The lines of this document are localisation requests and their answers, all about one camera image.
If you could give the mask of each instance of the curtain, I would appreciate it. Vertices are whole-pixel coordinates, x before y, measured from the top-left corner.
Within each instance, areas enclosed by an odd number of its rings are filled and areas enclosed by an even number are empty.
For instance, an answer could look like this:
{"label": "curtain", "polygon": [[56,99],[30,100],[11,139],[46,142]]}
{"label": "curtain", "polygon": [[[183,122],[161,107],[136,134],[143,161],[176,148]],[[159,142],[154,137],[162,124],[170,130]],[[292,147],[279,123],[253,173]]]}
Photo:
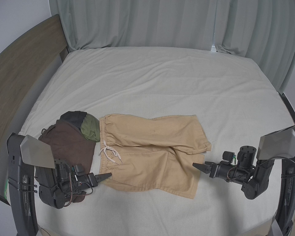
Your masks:
{"label": "curtain", "polygon": [[218,52],[253,59],[282,93],[295,61],[294,0],[217,0],[214,41]]}
{"label": "curtain", "polygon": [[165,46],[210,50],[217,0],[50,0],[69,50]]}

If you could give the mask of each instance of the khaki shorts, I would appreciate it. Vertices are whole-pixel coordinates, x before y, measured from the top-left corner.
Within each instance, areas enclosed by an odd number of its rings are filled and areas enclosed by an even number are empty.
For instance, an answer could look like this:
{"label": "khaki shorts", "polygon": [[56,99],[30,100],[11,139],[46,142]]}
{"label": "khaki shorts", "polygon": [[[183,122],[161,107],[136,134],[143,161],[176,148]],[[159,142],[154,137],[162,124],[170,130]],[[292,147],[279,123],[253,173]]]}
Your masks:
{"label": "khaki shorts", "polygon": [[121,156],[122,162],[111,150],[101,153],[100,174],[112,173],[103,181],[109,187],[122,191],[161,189],[193,199],[200,171],[193,162],[203,163],[211,143],[195,115],[166,116],[145,119],[132,115],[110,114],[99,120],[101,148],[109,146]]}

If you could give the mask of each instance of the clothing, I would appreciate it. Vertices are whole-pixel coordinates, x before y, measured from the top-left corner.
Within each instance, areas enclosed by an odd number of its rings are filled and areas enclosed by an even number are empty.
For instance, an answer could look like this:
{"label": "clothing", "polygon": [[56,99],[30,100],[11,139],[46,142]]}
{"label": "clothing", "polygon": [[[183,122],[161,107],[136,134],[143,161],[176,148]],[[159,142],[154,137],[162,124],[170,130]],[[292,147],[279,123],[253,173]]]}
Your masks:
{"label": "clothing", "polygon": [[[85,173],[90,172],[96,142],[85,139],[72,123],[57,120],[38,139],[51,146],[55,159],[65,159],[71,166],[82,164]],[[73,202],[80,202],[84,198],[85,196],[75,196]]]}
{"label": "clothing", "polygon": [[75,125],[79,130],[81,130],[81,124],[87,115],[87,112],[74,111],[74,112],[66,112],[60,116],[60,120],[64,120],[70,122]]}
{"label": "clothing", "polygon": [[122,191],[162,189],[195,197],[200,172],[192,163],[203,163],[200,153],[211,150],[195,115],[145,119],[111,114],[99,123],[99,173],[112,173],[105,185]]}
{"label": "clothing", "polygon": [[81,124],[81,133],[85,138],[95,142],[100,141],[99,120],[87,114]]}

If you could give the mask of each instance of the white bed sheet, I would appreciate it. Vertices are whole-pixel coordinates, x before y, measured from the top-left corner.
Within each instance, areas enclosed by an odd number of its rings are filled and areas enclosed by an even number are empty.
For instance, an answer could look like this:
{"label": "white bed sheet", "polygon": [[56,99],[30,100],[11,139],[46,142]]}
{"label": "white bed sheet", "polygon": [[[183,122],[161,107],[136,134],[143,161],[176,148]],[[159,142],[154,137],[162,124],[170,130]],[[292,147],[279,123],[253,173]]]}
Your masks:
{"label": "white bed sheet", "polygon": [[[66,111],[145,118],[196,114],[219,162],[225,150],[257,147],[293,125],[256,63],[222,53],[169,47],[118,47],[70,53],[46,86],[20,134],[38,138]],[[92,172],[99,172],[96,145]],[[195,199],[162,190],[122,192],[103,184],[81,203],[55,209],[36,198],[40,226],[74,235],[238,235],[269,220],[280,191],[276,161],[268,189],[254,200],[241,186],[201,174]]]}

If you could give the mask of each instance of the white drawstring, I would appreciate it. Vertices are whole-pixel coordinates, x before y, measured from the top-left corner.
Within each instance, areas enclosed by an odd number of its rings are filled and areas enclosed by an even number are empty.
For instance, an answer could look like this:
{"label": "white drawstring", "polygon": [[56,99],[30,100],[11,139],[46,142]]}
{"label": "white drawstring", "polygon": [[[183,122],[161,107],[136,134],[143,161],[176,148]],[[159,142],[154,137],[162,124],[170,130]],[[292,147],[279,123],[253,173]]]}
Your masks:
{"label": "white drawstring", "polygon": [[98,155],[100,155],[101,152],[104,151],[104,154],[106,155],[106,157],[107,157],[111,162],[116,163],[116,164],[119,165],[119,163],[115,162],[113,159],[111,159],[111,158],[107,155],[106,151],[107,151],[107,150],[110,150],[110,151],[113,152],[114,156],[115,156],[115,157],[118,157],[118,158],[120,159],[120,161],[123,163],[120,154],[119,154],[115,149],[111,148],[110,146],[107,146],[107,145],[106,145],[106,141],[104,141],[104,145],[105,145],[105,147],[102,148],[102,149],[100,150],[100,152],[99,152]]}

